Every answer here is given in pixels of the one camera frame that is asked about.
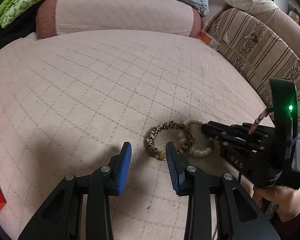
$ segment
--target orange label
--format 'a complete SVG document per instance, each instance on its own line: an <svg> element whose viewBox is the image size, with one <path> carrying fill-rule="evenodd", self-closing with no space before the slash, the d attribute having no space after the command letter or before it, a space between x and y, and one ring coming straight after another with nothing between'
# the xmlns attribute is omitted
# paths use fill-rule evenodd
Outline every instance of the orange label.
<svg viewBox="0 0 300 240"><path fill-rule="evenodd" d="M205 33L199 32L198 33L198 38L202 40L204 43L209 44L210 41L212 40L210 37L208 37Z"/></svg>

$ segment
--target blue gripper pad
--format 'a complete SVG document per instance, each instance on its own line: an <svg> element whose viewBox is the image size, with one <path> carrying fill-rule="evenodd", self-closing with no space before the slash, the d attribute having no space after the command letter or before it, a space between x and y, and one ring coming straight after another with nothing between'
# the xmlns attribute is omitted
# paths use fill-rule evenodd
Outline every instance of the blue gripper pad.
<svg viewBox="0 0 300 240"><path fill-rule="evenodd" d="M116 180L116 195L120 196L127 182L127 176L129 172L130 160L131 160L131 144L125 142L122 146L121 152L118 156L117 162L114 166L113 173Z"/></svg>
<svg viewBox="0 0 300 240"><path fill-rule="evenodd" d="M185 182L185 168L172 142L166 145L166 157L171 178L172 187L176 194L180 193L180 185Z"/></svg>

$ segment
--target quilted pattern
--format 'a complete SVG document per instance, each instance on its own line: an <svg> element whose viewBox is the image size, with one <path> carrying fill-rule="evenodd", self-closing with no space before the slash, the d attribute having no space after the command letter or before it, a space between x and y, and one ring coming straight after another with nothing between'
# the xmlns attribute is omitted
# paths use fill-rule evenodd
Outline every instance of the quilted pattern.
<svg viewBox="0 0 300 240"><path fill-rule="evenodd" d="M166 162L148 155L145 136L170 119L251 122L264 107L236 69L198 39L123 30L16 40L0 50L0 186L7 200L0 223L16 240L66 174L91 173L130 141L127 186L110 201L115 239L182 239L187 197L175 195ZM174 134L162 132L157 147ZM237 175L218 154L190 162Z"/></svg>
<svg viewBox="0 0 300 240"><path fill-rule="evenodd" d="M142 30L196 37L199 13L177 0L46 0L37 13L39 39L93 30Z"/></svg>

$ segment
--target human arm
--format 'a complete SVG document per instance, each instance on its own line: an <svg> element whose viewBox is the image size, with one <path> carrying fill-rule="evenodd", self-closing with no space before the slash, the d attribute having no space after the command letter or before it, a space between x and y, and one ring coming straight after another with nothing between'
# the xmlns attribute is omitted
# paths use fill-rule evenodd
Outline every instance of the human arm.
<svg viewBox="0 0 300 240"><path fill-rule="evenodd" d="M300 240L300 189L274 186L269 189L254 187L253 199L261 206L265 198L279 205L271 223L281 240Z"/></svg>

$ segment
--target metal screw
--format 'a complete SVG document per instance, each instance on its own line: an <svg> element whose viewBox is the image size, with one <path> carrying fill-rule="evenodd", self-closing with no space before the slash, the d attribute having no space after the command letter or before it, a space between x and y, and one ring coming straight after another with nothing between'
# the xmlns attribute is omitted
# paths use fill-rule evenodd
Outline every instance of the metal screw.
<svg viewBox="0 0 300 240"><path fill-rule="evenodd" d="M187 167L187 170L190 171L190 172L195 172L197 170L197 168L195 166L189 165Z"/></svg>
<svg viewBox="0 0 300 240"><path fill-rule="evenodd" d="M68 174L65 176L66 180L73 180L74 179L74 175L73 174Z"/></svg>
<svg viewBox="0 0 300 240"><path fill-rule="evenodd" d="M231 180L231 179L233 179L233 176L232 176L230 173L225 173L225 174L223 174L223 177L224 177L226 180Z"/></svg>
<svg viewBox="0 0 300 240"><path fill-rule="evenodd" d="M102 166L101 171L102 172L108 172L108 171L110 171L110 167L109 166Z"/></svg>

